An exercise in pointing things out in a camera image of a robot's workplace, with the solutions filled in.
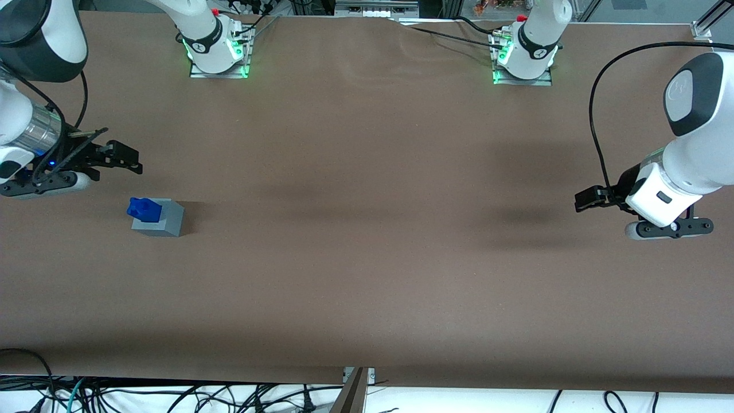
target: metal cylinder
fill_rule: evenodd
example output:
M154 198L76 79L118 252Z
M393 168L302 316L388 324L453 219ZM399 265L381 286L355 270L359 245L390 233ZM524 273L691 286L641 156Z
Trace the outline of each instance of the metal cylinder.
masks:
M61 135L61 119L45 107L32 102L33 115L26 130L10 145L26 149L37 157L51 149Z

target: white floor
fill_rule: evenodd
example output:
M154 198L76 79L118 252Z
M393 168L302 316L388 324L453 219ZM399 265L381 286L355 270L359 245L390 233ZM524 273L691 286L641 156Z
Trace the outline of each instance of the white floor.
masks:
M187 387L166 387L183 391ZM205 388L215 392L221 387ZM135 388L135 390L155 390L154 388ZM266 395L263 402L273 400L302 389L300 385L279 386ZM254 386L233 388L235 398L244 400ZM410 387L372 387L367 397L365 413L384 413L397 408L396 413L547 413L554 390L504 390L504 389L435 389ZM332 403L338 390L312 392L311 398L316 406ZM556 413L605 413L603 392L598 391L564 391L556 406ZM652 408L653 394L648 392L618 392L624 400L628 413L648 413ZM222 398L230 400L228 393L220 393ZM122 413L164 413L176 395L128 395L112 393L105 396ZM35 391L0 392L0 413L25 412L31 409L40 399ZM302 397L291 399L295 404L302 404ZM196 397L189 396L179 403L174 412L193 412ZM43 413L50 412L50 403L44 406ZM612 405L618 413L622 409ZM213 403L202 409L202 413L225 413L226 405ZM298 409L290 404L282 403L268 409L271 413L295 413ZM731 413L734 412L734 395L706 395L662 393L658 402L658 413Z

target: brown table surface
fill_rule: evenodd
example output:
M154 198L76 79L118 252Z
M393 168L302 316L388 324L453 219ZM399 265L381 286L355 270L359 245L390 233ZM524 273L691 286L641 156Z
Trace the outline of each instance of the brown table surface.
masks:
M0 200L1 347L79 376L339 382L370 365L392 385L734 391L734 191L700 202L717 228L692 240L634 242L631 216L573 209L601 183L596 73L687 26L569 26L553 87L511 87L481 46L379 18L281 18L247 80L189 79L166 15L82 19L82 126L145 173ZM673 138L663 88L700 52L608 73L615 180ZM78 80L41 86L76 118ZM130 230L131 196L180 201L186 234Z

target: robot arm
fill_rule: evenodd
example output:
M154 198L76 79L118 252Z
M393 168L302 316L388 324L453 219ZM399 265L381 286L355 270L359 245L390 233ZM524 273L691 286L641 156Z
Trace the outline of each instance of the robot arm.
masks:
M146 1L173 19L189 58L201 71L223 72L243 58L236 42L241 24L213 14L206 0ZM81 190L90 180L99 180L91 166L141 173L135 150L117 141L93 145L92 132L66 124L60 114L15 88L15 78L67 82L81 73L87 39L74 1L0 0L0 21L12 22L0 25L0 194L21 198ZM31 174L26 168L30 164L34 171L49 173Z
M640 229L650 235L661 230L667 237L711 232L710 220L690 212L704 195L734 184L733 75L731 52L705 53L686 63L664 93L665 113L676 138L625 171L612 193L596 186L576 194L576 211L608 206L616 199L620 207L645 220L628 226L633 239L648 238Z
M571 22L568 0L536 1L527 21L510 26L511 44L498 63L520 79L537 79L553 64L561 34Z

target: blue block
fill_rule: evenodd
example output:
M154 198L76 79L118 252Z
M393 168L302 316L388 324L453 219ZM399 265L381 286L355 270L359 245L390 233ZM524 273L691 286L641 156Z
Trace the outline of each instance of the blue block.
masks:
M130 198L128 215L142 222L159 222L163 207L148 198Z

